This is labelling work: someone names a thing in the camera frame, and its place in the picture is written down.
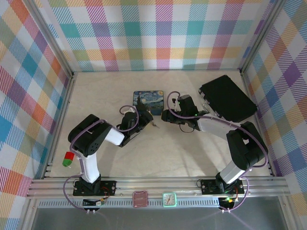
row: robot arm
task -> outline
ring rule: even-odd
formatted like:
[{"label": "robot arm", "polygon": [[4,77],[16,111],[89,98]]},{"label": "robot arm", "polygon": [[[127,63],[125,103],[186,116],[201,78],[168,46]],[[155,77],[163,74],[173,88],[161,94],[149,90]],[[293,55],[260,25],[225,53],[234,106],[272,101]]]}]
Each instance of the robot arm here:
[{"label": "robot arm", "polygon": [[[127,111],[124,114],[121,124],[115,129],[107,122],[99,123],[83,133],[73,144],[73,149],[81,155],[81,165],[84,169],[80,182],[93,194],[99,193],[101,176],[97,167],[96,152],[104,140],[114,145],[123,147],[133,135],[139,133],[152,120],[153,116],[146,110],[146,107],[138,100],[136,106],[139,113],[137,123],[137,114],[134,111]],[[93,114],[87,116],[78,124],[68,135],[68,141],[71,143],[74,138],[87,127],[99,121],[99,118]]]},{"label": "robot arm", "polygon": [[[201,116],[206,114],[205,111],[198,111],[189,95],[179,97],[177,103],[181,111],[175,112],[173,110],[173,112],[179,116]],[[216,175],[215,184],[219,188],[220,193],[223,193],[235,183],[246,170],[264,158],[262,150],[250,136],[245,134],[242,130],[225,123],[212,121],[210,119],[182,119],[170,113],[169,110],[164,110],[162,112],[162,120],[177,125],[184,125],[187,123],[189,127],[195,130],[206,131],[227,140],[232,161]],[[241,126],[252,134],[264,147],[265,151],[268,152],[260,134],[251,122],[233,124]]]}]

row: green clock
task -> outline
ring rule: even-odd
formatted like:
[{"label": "green clock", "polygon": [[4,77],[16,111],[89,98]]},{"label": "green clock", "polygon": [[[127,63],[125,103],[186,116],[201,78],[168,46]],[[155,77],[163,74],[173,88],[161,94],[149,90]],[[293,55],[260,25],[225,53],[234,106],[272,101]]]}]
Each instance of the green clock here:
[{"label": "green clock", "polygon": [[176,193],[163,193],[163,207],[176,207]]}]

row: white floor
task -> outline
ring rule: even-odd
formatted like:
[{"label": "white floor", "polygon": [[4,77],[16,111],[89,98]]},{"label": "white floor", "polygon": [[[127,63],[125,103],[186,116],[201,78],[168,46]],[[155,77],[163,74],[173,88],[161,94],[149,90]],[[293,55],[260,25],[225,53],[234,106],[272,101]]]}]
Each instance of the white floor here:
[{"label": "white floor", "polygon": [[[69,150],[69,132],[89,114],[117,125],[122,119],[119,108],[132,104],[137,90],[163,90],[165,101],[174,90],[190,94],[201,110],[199,86],[224,74],[245,91],[239,72],[229,70],[79,73],[50,176],[67,177],[80,172],[78,160],[74,159],[71,168],[62,166],[62,161]],[[160,116],[155,116],[154,122],[160,128],[148,125],[123,148],[102,144],[97,154],[102,176],[215,176],[230,162],[225,140],[206,132],[183,133]],[[269,170],[255,169],[248,175],[269,175]]]}]

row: plaid wall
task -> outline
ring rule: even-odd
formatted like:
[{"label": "plaid wall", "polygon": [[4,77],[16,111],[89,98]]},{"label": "plaid wall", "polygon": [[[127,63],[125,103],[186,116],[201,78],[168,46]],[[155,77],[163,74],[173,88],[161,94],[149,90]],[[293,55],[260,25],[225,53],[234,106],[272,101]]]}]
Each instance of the plaid wall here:
[{"label": "plaid wall", "polygon": [[36,0],[77,71],[237,69],[268,2]]},{"label": "plaid wall", "polygon": [[68,77],[21,0],[0,0],[0,230],[16,229]]},{"label": "plaid wall", "polygon": [[262,15],[261,17],[261,20],[257,26],[257,29],[255,30],[245,52],[244,52],[244,55],[243,55],[243,58],[241,59],[241,62],[240,62],[240,65],[239,65],[239,69],[241,69],[244,65],[244,62],[246,61],[246,58],[249,56],[250,54],[250,51],[252,49],[252,47],[254,46],[255,44],[255,41],[259,35],[259,33],[262,31],[263,27],[265,26],[265,20],[268,18],[268,16],[270,15],[272,9],[273,9],[273,6],[274,6],[274,3],[276,2],[276,0],[270,0],[270,3],[268,4],[264,14]]},{"label": "plaid wall", "polygon": [[247,82],[278,176],[307,229],[307,0],[288,0]]}]

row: purple cable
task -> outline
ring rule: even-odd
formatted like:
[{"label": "purple cable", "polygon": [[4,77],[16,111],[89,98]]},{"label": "purple cable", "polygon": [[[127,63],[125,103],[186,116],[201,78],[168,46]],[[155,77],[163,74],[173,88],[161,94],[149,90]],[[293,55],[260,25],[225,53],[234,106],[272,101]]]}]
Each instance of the purple cable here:
[{"label": "purple cable", "polygon": [[[116,129],[116,130],[119,131],[119,132],[128,132],[128,131],[130,131],[130,130],[134,129],[134,128],[137,126],[138,122],[139,122],[139,113],[138,113],[137,109],[135,109],[135,108],[134,108],[133,106],[131,106],[131,105],[124,105],[124,106],[122,106],[122,107],[119,109],[119,113],[122,114],[122,115],[124,115],[124,114],[121,112],[121,110],[122,110],[122,108],[124,108],[124,107],[133,108],[134,111],[135,111],[135,113],[136,113],[137,120],[136,120],[136,123],[135,123],[135,125],[134,125],[133,127],[128,128],[128,129],[125,129],[125,130],[116,129],[116,127],[112,126],[114,129]],[[93,128],[94,126],[96,126],[97,124],[103,123],[103,122],[107,122],[107,121],[104,120],[104,119],[101,119],[101,120],[99,120],[99,121],[96,121],[96,122],[92,123],[90,126],[88,126],[87,128],[85,128],[84,130],[82,130],[78,135],[75,136],[75,138],[74,138],[74,139],[72,140],[72,142],[71,142],[71,145],[69,146],[69,150],[70,150],[72,153],[74,153],[75,155],[77,155],[77,156],[79,157],[79,162],[80,162],[80,166],[81,166],[81,174],[80,174],[80,175],[74,175],[74,176],[71,176],[71,177],[67,178],[67,180],[64,182],[64,185],[63,185],[63,193],[64,193],[64,196],[65,196],[65,198],[67,199],[67,201],[68,201],[73,207],[75,207],[75,208],[77,208],[77,209],[80,209],[80,210],[82,210],[82,211],[86,211],[86,210],[84,210],[84,209],[81,208],[81,207],[78,207],[78,206],[74,205],[73,202],[72,202],[71,200],[69,200],[69,198],[68,198],[68,196],[67,196],[67,194],[66,194],[66,191],[65,191],[65,185],[67,184],[68,180],[70,180],[71,178],[79,178],[79,177],[83,176],[83,174],[84,174],[84,172],[85,172],[85,169],[84,169],[84,162],[83,162],[82,156],[81,156],[77,151],[75,151],[75,150],[73,149],[73,146],[74,146],[75,142],[77,141],[77,139],[78,139],[79,137],[81,137],[85,132],[87,132],[88,130],[90,130],[91,128]]]},{"label": "purple cable", "polygon": [[246,197],[247,197],[247,195],[248,195],[249,181],[248,181],[248,179],[247,179],[245,176],[243,176],[243,177],[241,177],[241,178],[244,178],[244,179],[246,180],[246,183],[247,183],[247,188],[246,188],[244,197],[243,197],[243,199],[241,200],[241,202],[240,202],[237,206],[233,207],[233,208],[230,209],[229,211],[236,210],[237,208],[239,208],[239,207],[243,204],[243,202],[245,201],[245,199],[246,199]]}]

